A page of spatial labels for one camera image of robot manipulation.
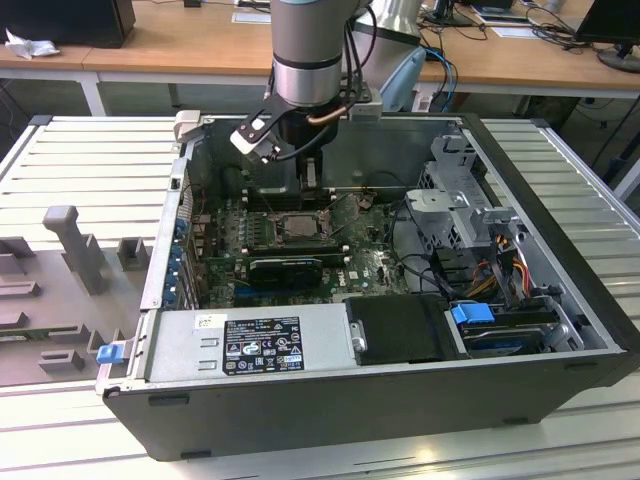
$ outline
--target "desk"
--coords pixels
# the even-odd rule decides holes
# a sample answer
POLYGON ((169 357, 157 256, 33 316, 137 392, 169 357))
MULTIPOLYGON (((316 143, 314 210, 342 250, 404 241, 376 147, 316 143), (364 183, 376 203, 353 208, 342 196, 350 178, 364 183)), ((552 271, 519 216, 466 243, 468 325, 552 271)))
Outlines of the desk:
MULTIPOLYGON (((567 16, 584 13, 589 3, 569 0, 567 16)), ((93 115, 104 115, 100 82, 265 85, 271 67, 270 25, 232 23, 234 7, 181 2, 134 2, 136 27, 117 50, 62 47, 63 54, 31 62, 0 54, 0 77, 73 80, 82 85, 93 115)), ((477 34, 472 29, 465 33, 477 34)), ((453 29, 443 35, 447 57, 459 70, 457 91, 516 95, 635 98, 640 76, 602 65, 592 51, 563 51, 542 40, 469 40, 453 29)), ((436 42, 435 36, 429 36, 436 42)), ((427 95, 443 78, 442 67, 426 64, 418 90, 427 95)))

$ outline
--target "computer monitor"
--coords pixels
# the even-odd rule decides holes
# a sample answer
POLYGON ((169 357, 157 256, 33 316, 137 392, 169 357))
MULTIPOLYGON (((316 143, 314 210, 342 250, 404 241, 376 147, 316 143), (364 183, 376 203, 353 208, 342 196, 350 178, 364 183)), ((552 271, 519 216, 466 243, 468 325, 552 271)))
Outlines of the computer monitor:
POLYGON ((640 0, 595 0, 575 36, 579 41, 618 45, 598 53, 600 61, 640 73, 640 58, 631 54, 633 46, 640 45, 640 0))

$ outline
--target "warning label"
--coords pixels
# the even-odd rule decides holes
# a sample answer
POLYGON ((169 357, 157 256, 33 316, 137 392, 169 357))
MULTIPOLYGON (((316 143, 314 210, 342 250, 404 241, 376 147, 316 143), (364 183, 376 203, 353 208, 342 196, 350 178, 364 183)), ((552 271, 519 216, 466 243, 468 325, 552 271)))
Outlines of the warning label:
POLYGON ((300 318, 225 322, 222 365, 227 375, 304 370, 300 318))

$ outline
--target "yellow wire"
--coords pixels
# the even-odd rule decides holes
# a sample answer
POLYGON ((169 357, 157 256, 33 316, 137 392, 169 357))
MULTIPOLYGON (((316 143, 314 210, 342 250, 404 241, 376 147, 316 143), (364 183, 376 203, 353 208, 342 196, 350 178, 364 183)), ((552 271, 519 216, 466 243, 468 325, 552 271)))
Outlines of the yellow wire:
POLYGON ((469 292, 467 294, 467 296, 468 297, 473 297, 475 295, 478 295, 482 291, 484 291, 487 288, 489 288, 492 284, 494 284, 495 281, 496 281, 496 277, 495 276, 491 277, 490 279, 486 280, 483 284, 478 285, 475 289, 473 289, 471 292, 469 292))

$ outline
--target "black computer tower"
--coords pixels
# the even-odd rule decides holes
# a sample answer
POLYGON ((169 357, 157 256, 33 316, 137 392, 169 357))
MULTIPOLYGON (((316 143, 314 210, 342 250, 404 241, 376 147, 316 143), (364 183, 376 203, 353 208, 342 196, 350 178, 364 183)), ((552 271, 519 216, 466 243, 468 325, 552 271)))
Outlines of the black computer tower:
POLYGON ((132 0, 2 0, 5 29, 29 40, 120 48, 136 21, 132 0))

